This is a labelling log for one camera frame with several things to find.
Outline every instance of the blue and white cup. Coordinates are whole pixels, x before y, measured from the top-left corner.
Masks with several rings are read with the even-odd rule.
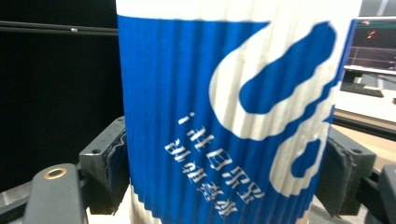
[[[361,1],[117,0],[136,223],[296,223]]]

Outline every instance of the blue label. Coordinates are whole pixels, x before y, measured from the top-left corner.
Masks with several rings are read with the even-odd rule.
[[[292,223],[308,208],[318,173],[311,172],[306,187],[302,183],[288,190],[274,177],[279,171],[273,164],[284,160],[276,154],[280,148],[285,148],[284,155],[293,151],[283,145],[318,116],[338,76],[316,87],[318,97],[307,102],[301,114],[278,115],[291,119],[274,133],[236,132],[237,124],[228,121],[235,118],[233,106],[222,115],[215,107],[221,103],[216,91],[228,85],[221,65],[270,24],[119,16],[131,181],[139,201],[163,223]],[[236,104],[247,116],[271,113],[315,75],[331,56],[335,38],[326,21],[312,25],[306,36],[243,83]],[[330,109],[321,116],[320,127],[326,129]],[[292,160],[285,183],[306,179],[307,170],[318,166],[324,145],[323,137],[308,139],[304,153]]]

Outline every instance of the dark background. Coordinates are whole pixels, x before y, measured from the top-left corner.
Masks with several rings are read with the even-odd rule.
[[[0,21],[117,28],[115,1],[2,1]],[[0,31],[0,192],[78,153],[123,115],[116,35]]]

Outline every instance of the paper cup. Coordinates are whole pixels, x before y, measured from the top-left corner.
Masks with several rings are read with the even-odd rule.
[[[360,3],[118,0],[134,222],[302,218]]]

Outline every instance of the corrugated paper cup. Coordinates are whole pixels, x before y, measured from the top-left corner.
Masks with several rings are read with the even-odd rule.
[[[295,223],[360,1],[118,0],[133,223]]]

